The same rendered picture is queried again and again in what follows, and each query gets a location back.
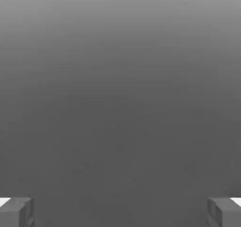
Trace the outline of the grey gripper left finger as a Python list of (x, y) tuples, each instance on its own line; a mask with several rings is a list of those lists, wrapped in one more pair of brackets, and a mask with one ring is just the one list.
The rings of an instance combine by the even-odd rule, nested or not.
[(0, 227), (35, 227), (34, 198), (0, 197)]

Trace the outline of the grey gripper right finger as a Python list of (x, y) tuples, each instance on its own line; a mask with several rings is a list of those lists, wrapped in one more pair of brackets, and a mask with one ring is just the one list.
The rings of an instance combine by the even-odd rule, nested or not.
[(207, 227), (241, 227), (241, 197), (207, 199)]

